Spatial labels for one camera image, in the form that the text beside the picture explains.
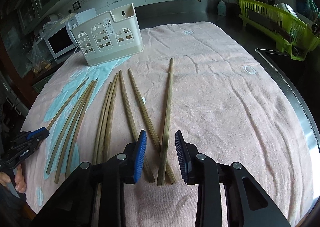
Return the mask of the person's left hand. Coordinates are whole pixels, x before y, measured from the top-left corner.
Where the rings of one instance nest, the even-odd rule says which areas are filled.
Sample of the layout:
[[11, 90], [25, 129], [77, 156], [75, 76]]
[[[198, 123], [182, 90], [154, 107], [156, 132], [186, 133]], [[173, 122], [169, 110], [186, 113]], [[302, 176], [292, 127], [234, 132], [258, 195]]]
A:
[[[21, 164], [17, 166], [16, 170], [17, 171], [15, 175], [15, 183], [16, 183], [15, 189], [19, 193], [25, 193], [26, 183], [22, 173]], [[11, 183], [11, 180], [6, 173], [0, 172], [0, 182], [4, 187], [7, 187], [7, 184]]]

